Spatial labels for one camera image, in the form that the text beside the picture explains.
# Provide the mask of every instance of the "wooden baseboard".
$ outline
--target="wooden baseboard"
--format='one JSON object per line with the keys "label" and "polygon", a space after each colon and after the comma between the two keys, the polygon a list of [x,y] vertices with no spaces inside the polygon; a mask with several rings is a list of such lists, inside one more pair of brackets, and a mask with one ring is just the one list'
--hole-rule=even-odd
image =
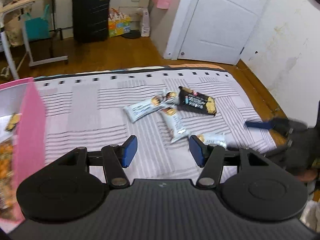
{"label": "wooden baseboard", "polygon": [[242,61],[239,60],[236,67],[243,71],[244,75],[247,77],[252,86],[259,93],[263,101],[269,107],[272,114],[276,117],[287,118],[284,111],[281,109],[277,101],[270,94],[269,90],[261,83],[261,81],[256,77],[256,75],[250,70],[250,68]]}

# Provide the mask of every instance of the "white door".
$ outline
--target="white door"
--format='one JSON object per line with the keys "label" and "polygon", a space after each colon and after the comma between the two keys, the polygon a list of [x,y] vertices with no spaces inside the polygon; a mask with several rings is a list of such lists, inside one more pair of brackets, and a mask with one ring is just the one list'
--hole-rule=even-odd
{"label": "white door", "polygon": [[236,64],[267,0],[198,0],[179,58]]}

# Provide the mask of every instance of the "white snack wrapper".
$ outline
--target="white snack wrapper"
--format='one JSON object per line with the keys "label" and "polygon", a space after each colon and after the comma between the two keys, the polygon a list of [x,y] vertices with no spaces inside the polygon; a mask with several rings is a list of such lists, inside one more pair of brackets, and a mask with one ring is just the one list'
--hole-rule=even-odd
{"label": "white snack wrapper", "polygon": [[138,102],[131,106],[125,106],[123,109],[130,121],[134,123],[141,117],[163,108],[162,101],[162,96],[154,96],[153,98]]}
{"label": "white snack wrapper", "polygon": [[205,145],[208,144],[216,144],[227,148],[227,143],[224,137],[224,134],[218,134],[214,132],[201,133],[196,135],[200,141],[202,141]]}
{"label": "white snack wrapper", "polygon": [[175,91],[163,90],[164,103],[169,105],[178,105],[179,104],[179,94]]}
{"label": "white snack wrapper", "polygon": [[164,108],[161,109],[159,112],[170,131],[170,134],[171,134],[170,144],[182,138],[188,137],[189,132],[183,126],[181,117],[177,111],[176,106],[164,105]]}

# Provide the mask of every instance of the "snack package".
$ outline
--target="snack package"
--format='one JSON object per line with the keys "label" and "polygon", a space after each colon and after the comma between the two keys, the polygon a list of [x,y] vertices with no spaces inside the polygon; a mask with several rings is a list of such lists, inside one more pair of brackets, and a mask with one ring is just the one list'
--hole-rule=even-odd
{"label": "snack package", "polygon": [[15,220],[12,212],[16,202],[15,191],[11,186],[12,179],[12,139],[0,143],[0,218]]}
{"label": "snack package", "polygon": [[17,123],[20,121],[20,114],[13,114],[10,117],[10,120],[5,128],[6,131],[11,132],[17,125]]}
{"label": "snack package", "polygon": [[163,91],[164,103],[169,105],[178,105],[179,104],[179,95],[175,91]]}
{"label": "snack package", "polygon": [[200,141],[202,141],[205,145],[208,144],[216,144],[227,149],[227,143],[224,137],[224,134],[217,134],[214,132],[202,133],[196,135]]}
{"label": "snack package", "polygon": [[177,111],[176,106],[166,105],[165,108],[161,109],[159,112],[170,131],[172,137],[170,140],[170,144],[189,136],[188,130],[183,126],[181,122],[181,117]]}
{"label": "snack package", "polygon": [[123,109],[130,121],[134,123],[141,117],[161,109],[163,107],[161,104],[162,101],[163,97],[156,95],[153,98],[138,102],[131,106],[125,106]]}
{"label": "snack package", "polygon": [[202,114],[217,113],[216,104],[212,97],[195,92],[189,88],[179,87],[179,100],[181,106],[187,106],[190,110],[196,110]]}

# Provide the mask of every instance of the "black snack package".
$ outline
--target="black snack package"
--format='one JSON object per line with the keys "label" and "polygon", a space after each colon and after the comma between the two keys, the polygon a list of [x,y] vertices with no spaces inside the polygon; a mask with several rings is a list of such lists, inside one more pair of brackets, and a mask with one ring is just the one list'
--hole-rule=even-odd
{"label": "black snack package", "polygon": [[212,97],[195,92],[189,88],[179,87],[180,106],[187,106],[191,111],[216,115],[216,103]]}

